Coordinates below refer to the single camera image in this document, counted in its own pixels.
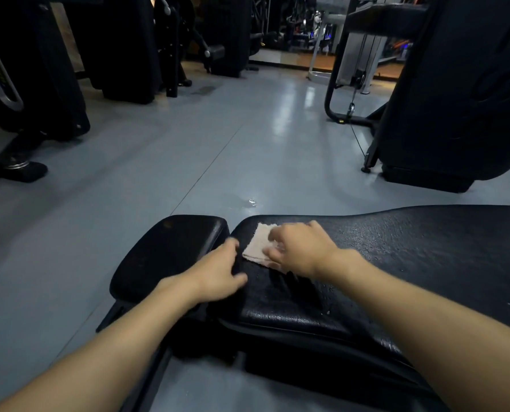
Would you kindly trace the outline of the person's right hand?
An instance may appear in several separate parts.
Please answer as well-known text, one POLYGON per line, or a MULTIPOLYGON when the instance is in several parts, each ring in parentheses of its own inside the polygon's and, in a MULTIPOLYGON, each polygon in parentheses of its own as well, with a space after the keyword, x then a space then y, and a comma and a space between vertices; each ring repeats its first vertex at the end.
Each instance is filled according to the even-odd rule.
POLYGON ((326 276, 326 265, 340 249, 316 221, 290 222, 273 228, 269 241, 276 241, 287 251, 288 271, 307 278, 326 276))

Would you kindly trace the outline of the person's left hand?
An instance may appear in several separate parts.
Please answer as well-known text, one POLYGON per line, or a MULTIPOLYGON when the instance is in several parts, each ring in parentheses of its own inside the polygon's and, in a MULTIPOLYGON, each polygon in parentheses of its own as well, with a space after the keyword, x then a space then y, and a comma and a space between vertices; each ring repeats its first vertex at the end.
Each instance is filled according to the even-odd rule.
POLYGON ((162 279, 156 289, 177 293, 180 300, 187 302, 190 307, 233 295, 224 292, 223 284, 225 276, 236 275, 232 273, 232 268, 238 247, 237 239, 228 237, 185 272, 162 279))

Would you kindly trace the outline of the beige cleaning cloth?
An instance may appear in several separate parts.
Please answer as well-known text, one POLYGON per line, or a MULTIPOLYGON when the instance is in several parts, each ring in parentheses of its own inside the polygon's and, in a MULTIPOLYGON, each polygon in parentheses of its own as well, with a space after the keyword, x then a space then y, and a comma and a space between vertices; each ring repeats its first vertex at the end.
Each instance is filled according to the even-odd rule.
POLYGON ((271 230, 278 226, 279 225, 275 223, 258 223, 257 228, 251 237, 251 240, 242 253, 242 257, 249 262, 253 262, 266 268, 287 274, 289 271, 284 270, 279 263, 272 261, 263 252, 265 248, 276 248, 279 251, 283 250, 283 245, 281 243, 268 240, 268 236, 271 230))

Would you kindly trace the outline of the person's right forearm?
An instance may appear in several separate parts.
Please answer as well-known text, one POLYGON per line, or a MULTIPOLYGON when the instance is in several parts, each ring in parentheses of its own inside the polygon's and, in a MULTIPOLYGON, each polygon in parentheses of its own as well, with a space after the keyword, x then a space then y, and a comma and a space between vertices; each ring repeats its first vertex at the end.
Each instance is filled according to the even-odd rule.
POLYGON ((510 327, 400 280, 358 252, 318 260, 325 279, 360 305, 453 412, 510 412, 510 327))

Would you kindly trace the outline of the person's left forearm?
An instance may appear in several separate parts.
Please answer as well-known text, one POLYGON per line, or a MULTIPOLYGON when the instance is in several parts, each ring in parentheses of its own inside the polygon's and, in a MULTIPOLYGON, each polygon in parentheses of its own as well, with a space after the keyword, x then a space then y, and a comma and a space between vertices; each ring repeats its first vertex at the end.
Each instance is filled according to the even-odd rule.
POLYGON ((199 301, 186 274, 163 280, 140 304, 15 394, 0 412, 116 412, 176 322, 199 301))

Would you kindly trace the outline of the black bench seat pad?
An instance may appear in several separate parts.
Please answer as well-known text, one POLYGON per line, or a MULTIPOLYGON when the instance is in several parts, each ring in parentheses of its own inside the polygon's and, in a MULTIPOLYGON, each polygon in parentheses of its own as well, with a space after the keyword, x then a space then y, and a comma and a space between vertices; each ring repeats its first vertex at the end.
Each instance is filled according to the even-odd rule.
POLYGON ((188 270, 229 236, 221 217, 172 215, 150 228, 132 247, 109 285, 118 301, 137 304, 167 277, 188 270))

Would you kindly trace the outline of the black bench back pad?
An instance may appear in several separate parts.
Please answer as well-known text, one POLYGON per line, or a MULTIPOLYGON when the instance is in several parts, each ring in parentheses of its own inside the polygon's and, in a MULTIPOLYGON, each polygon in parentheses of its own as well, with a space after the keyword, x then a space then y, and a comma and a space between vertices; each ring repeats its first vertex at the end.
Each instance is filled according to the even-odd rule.
MULTIPOLYGON (((431 205, 343 216, 260 215, 232 232, 244 249, 258 224, 317 221, 340 248, 381 270, 510 326, 510 206, 431 205)), ((248 283, 208 312, 225 327, 336 358, 412 370, 389 335, 327 284, 239 257, 248 283)))

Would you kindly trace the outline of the tall black gym machine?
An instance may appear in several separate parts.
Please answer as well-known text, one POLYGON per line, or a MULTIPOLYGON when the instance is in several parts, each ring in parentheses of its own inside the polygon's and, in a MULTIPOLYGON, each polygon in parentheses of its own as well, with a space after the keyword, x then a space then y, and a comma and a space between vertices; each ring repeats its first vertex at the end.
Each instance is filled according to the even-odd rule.
POLYGON ((254 0, 201 0, 203 37, 209 45, 224 47, 210 73, 239 78, 251 56, 251 24, 254 0))

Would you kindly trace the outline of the large black gym machine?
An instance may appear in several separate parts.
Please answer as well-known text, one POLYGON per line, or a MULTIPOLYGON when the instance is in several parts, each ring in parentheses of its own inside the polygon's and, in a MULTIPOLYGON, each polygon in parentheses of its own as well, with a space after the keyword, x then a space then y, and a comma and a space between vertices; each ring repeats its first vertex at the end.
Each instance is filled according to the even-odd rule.
POLYGON ((510 170, 510 0, 377 4, 345 26, 413 43, 362 172, 464 193, 510 170))

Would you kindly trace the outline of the black covered gym machine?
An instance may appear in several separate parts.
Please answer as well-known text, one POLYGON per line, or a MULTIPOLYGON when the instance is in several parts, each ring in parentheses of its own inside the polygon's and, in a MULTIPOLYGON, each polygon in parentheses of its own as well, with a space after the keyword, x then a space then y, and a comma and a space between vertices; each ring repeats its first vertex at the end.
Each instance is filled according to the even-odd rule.
POLYGON ((149 104, 162 83, 151 0, 64 3, 94 89, 114 101, 149 104))

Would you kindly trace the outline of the black bench frame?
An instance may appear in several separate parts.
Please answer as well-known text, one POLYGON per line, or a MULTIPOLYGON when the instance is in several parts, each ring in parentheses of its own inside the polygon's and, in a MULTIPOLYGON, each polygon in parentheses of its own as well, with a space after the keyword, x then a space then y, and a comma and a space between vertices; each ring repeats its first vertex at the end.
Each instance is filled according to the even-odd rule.
POLYGON ((204 309, 164 337, 118 412, 450 412, 387 371, 227 330, 204 309))

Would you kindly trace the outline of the black curved tube frame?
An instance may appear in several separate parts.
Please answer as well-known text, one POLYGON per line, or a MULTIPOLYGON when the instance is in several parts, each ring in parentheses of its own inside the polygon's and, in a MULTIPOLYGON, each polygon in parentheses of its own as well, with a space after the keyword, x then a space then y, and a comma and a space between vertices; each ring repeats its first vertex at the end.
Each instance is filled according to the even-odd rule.
POLYGON ((347 20, 344 20, 324 100, 324 110, 332 121, 339 124, 365 126, 375 131, 382 119, 386 104, 381 105, 366 117, 355 116, 355 97, 358 93, 369 94, 369 87, 377 71, 386 41, 386 37, 348 30, 347 20), (331 102, 334 92, 344 86, 352 88, 353 93, 347 113, 341 114, 331 109, 331 102))

